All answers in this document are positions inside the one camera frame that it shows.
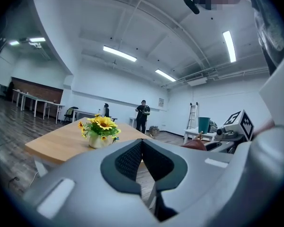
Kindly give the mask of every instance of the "white step ladder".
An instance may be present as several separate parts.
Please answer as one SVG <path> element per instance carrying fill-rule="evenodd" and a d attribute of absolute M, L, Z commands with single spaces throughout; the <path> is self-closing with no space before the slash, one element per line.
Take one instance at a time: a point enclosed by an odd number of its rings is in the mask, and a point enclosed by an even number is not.
<path fill-rule="evenodd" d="M 190 103 L 189 118 L 187 123 L 187 130 L 194 129 L 197 126 L 198 103 L 193 105 Z"/>

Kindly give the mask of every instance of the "black and white pattern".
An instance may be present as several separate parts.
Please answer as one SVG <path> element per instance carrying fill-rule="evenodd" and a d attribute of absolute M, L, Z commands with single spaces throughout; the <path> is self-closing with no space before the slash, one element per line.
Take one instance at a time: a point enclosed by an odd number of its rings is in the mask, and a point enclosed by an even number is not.
<path fill-rule="evenodd" d="M 247 136 L 247 140 L 250 140 L 254 126 L 245 112 L 240 125 Z"/>
<path fill-rule="evenodd" d="M 237 117 L 238 117 L 238 115 L 239 115 L 240 113 L 241 113 L 241 111 L 232 114 L 232 115 L 228 118 L 228 120 L 225 122 L 224 125 L 233 124 L 233 123 L 236 121 L 236 119 L 237 119 Z"/>

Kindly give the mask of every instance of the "white vase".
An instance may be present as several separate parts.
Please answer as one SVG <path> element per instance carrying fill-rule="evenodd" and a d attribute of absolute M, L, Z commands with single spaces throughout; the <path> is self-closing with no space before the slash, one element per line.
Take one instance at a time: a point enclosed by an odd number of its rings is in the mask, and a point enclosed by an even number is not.
<path fill-rule="evenodd" d="M 89 146 L 94 149 L 99 149 L 108 145 L 108 139 L 102 140 L 98 134 L 91 134 L 89 137 Z"/>

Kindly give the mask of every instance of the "gray floor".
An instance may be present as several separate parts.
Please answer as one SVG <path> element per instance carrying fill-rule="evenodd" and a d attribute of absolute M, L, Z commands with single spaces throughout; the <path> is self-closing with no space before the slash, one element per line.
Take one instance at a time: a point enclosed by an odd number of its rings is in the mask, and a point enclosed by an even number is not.
<path fill-rule="evenodd" d="M 32 157 L 24 151 L 25 144 L 62 126 L 52 118 L 43 120 L 42 115 L 34 118 L 32 112 L 21 112 L 15 103 L 0 99 L 0 176 L 5 187 L 22 196 L 37 172 Z M 156 140 L 183 144 L 183 137 L 167 132 L 159 133 Z M 136 181 L 141 185 L 142 200 L 147 201 L 154 184 L 147 168 L 139 169 Z"/>

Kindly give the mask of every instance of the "ceiling light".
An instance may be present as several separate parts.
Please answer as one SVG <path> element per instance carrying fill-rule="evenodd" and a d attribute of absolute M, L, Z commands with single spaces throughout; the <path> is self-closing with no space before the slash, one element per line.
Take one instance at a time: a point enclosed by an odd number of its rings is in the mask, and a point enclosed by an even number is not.
<path fill-rule="evenodd" d="M 125 54 L 123 52 L 116 51 L 116 50 L 114 50 L 112 48 L 109 48 L 109 47 L 106 47 L 106 46 L 103 46 L 103 50 L 107 51 L 107 52 L 110 52 L 112 54 L 118 55 L 118 56 L 122 56 L 122 57 L 124 57 L 124 58 L 126 58 L 126 59 L 128 59 L 130 61 L 133 61 L 133 62 L 135 62 L 137 60 L 137 58 L 134 58 L 134 57 L 132 57 L 130 55 L 127 55 L 127 54 Z"/>
<path fill-rule="evenodd" d="M 223 33 L 223 36 L 224 36 L 224 39 L 225 39 L 225 42 L 228 48 L 229 57 L 231 58 L 231 62 L 235 62 L 236 53 L 235 53 L 235 48 L 233 47 L 233 42 L 232 42 L 230 31 Z"/>
<path fill-rule="evenodd" d="M 160 71 L 159 69 L 156 70 L 156 73 L 160 74 L 161 76 L 164 76 L 165 78 L 167 78 L 168 80 L 171 80 L 172 82 L 176 81 L 176 79 L 173 79 L 172 77 L 165 74 L 163 71 Z"/>
<path fill-rule="evenodd" d="M 10 43 L 9 43 L 10 45 L 18 45 L 18 44 L 20 44 L 17 40 L 15 40 L 15 41 L 11 41 Z"/>
<path fill-rule="evenodd" d="M 43 42 L 43 41 L 45 41 L 45 39 L 42 38 L 42 37 L 40 37 L 40 38 L 31 38 L 29 40 L 30 40 L 30 42 Z"/>

